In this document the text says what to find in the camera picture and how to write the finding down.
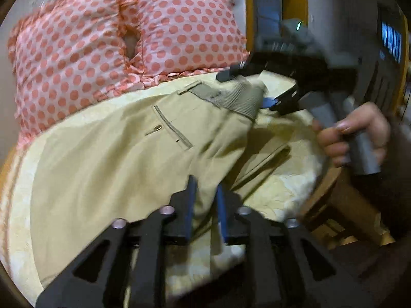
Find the right hand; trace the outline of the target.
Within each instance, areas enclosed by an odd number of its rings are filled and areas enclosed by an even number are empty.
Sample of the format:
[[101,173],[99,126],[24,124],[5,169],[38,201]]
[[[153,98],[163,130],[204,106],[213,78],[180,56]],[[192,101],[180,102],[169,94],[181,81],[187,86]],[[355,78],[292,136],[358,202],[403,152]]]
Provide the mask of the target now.
[[385,159],[391,127],[374,103],[362,104],[333,127],[324,128],[317,120],[313,120],[312,127],[319,145],[336,168],[348,164],[350,146],[344,138],[358,131],[368,134],[378,163],[381,165]]

